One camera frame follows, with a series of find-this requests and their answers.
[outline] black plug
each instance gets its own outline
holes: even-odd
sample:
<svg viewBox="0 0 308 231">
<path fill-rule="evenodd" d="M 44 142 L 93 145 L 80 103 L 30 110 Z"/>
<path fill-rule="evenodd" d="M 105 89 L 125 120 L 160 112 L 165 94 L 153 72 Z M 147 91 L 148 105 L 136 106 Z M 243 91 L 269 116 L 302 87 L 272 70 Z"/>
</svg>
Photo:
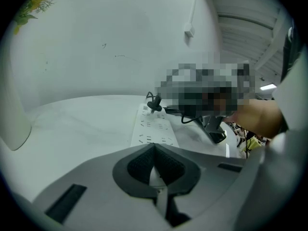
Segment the black plug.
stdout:
<svg viewBox="0 0 308 231">
<path fill-rule="evenodd" d="M 154 111 L 161 111 L 162 106 L 160 106 L 161 97 L 159 95 L 156 95 L 154 101 L 148 102 L 148 107 L 151 109 L 151 114 L 154 113 Z"/>
</svg>

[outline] white table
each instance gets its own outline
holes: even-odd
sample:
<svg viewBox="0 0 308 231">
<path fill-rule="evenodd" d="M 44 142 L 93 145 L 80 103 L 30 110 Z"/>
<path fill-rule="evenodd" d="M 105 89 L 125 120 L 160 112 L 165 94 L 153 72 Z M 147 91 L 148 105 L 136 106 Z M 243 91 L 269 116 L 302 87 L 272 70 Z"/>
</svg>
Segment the white table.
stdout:
<svg viewBox="0 0 308 231">
<path fill-rule="evenodd" d="M 29 138 L 17 151 L 1 140 L 0 168 L 12 191 L 29 201 L 77 165 L 130 146 L 135 118 L 144 96 L 107 95 L 64 100 L 29 112 Z M 168 115 L 182 149 L 236 156 L 236 137 L 225 123 L 227 139 L 216 145 L 194 122 Z"/>
</svg>

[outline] person's arm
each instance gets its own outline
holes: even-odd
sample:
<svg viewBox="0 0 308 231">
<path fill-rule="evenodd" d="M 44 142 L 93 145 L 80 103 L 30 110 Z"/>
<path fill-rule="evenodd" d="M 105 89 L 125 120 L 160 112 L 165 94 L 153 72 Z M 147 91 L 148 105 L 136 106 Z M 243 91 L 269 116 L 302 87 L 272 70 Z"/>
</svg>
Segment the person's arm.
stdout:
<svg viewBox="0 0 308 231">
<path fill-rule="evenodd" d="M 260 134 L 266 138 L 273 138 L 278 134 L 282 123 L 282 114 L 274 100 L 244 100 L 238 110 L 224 121 L 233 121 L 241 127 Z"/>
</svg>

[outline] power outlet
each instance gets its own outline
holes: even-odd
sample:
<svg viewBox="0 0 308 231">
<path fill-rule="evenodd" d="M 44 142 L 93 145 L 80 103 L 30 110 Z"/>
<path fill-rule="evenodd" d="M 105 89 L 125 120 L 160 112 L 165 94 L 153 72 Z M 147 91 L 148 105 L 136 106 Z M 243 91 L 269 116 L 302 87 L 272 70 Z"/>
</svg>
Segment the power outlet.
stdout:
<svg viewBox="0 0 308 231">
<path fill-rule="evenodd" d="M 141 103 L 136 117 L 133 137 L 130 146 L 148 143 L 167 144 L 179 147 L 166 112 L 155 111 L 151 114 L 150 108 Z"/>
</svg>

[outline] green leaves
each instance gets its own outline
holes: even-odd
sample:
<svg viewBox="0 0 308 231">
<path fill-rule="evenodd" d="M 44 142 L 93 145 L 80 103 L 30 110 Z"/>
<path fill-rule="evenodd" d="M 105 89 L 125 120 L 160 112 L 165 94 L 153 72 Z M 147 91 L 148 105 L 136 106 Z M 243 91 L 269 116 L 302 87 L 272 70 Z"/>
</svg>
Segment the green leaves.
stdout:
<svg viewBox="0 0 308 231">
<path fill-rule="evenodd" d="M 24 25 L 28 22 L 29 19 L 37 19 L 37 18 L 31 14 L 27 14 L 15 17 L 14 21 L 17 22 L 18 25 Z"/>
</svg>

